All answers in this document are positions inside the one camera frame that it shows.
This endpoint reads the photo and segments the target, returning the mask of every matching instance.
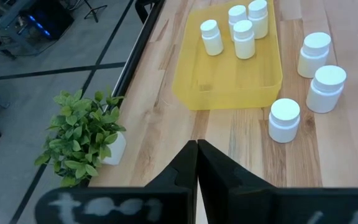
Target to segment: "white plastic bottle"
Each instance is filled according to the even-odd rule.
[[[300,123],[301,109],[291,99],[279,99],[273,103],[268,116],[268,134],[279,143],[287,143],[295,139]]]
[[[247,19],[247,8],[243,5],[236,5],[230,8],[229,10],[229,28],[230,28],[230,36],[231,40],[234,41],[234,32],[233,27],[234,24],[241,20]]]
[[[330,43],[331,37],[323,32],[315,32],[305,37],[299,54],[299,75],[313,78],[317,69],[326,65]]]
[[[319,68],[310,83],[306,105],[316,113],[327,113],[335,108],[344,88],[346,72],[341,67],[326,65]]]
[[[255,39],[264,38],[269,31],[267,1],[255,0],[248,5],[248,20],[254,27]]]
[[[200,29],[206,53],[210,56],[215,56],[222,53],[223,42],[218,23],[215,20],[210,19],[203,22],[200,26]]]
[[[244,20],[236,23],[233,27],[234,46],[236,56],[239,59],[248,59],[255,54],[255,35],[251,21]]]

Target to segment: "wooden table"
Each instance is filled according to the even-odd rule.
[[[358,0],[275,1],[284,74],[279,97],[301,106],[298,135],[288,144],[269,138],[270,108],[189,111],[172,92],[189,12],[221,2],[166,0],[121,107],[124,157],[119,166],[102,167],[90,186],[143,186],[188,140],[206,139],[277,187],[358,187]],[[328,64],[348,75],[327,114],[306,107],[310,80],[296,72],[304,36],[319,31],[333,38]]]

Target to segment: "artificial plant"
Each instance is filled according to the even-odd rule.
[[[47,136],[44,153],[35,165],[50,164],[62,176],[62,187],[72,187],[81,181],[97,176],[96,167],[101,160],[111,157],[108,147],[117,139],[118,131],[125,128],[116,124],[119,117],[117,104],[122,97],[97,91],[94,100],[83,98],[82,90],[74,95],[61,91],[53,100],[60,105],[60,114],[51,120],[49,130],[55,137]]]

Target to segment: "yellow bin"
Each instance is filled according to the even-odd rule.
[[[173,81],[173,92],[190,110],[261,108],[270,106],[281,89],[280,63],[273,0],[268,0],[269,32],[255,41],[256,53],[247,60],[236,57],[231,41],[228,10],[251,0],[237,0],[190,13]],[[219,24],[224,50],[207,55],[200,25],[208,19]]]

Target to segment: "dark floor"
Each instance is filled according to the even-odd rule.
[[[142,23],[133,0],[89,2],[94,6],[109,5],[99,14],[99,23],[83,20],[89,9],[82,6],[75,11],[76,20],[65,35],[42,54],[14,61],[0,55],[0,102],[9,104],[8,109],[0,108],[0,223],[35,223],[36,202],[60,185],[49,167],[40,173],[39,182],[34,182],[39,169],[34,160],[42,152],[45,128],[52,115],[58,113],[52,98],[60,90],[73,93],[85,87],[85,97],[92,97],[97,90],[114,88],[140,33]],[[107,66],[89,79],[98,59]],[[80,72],[70,72],[87,65],[89,68]],[[74,69],[59,71],[63,68]],[[50,70],[58,71],[34,73]]]

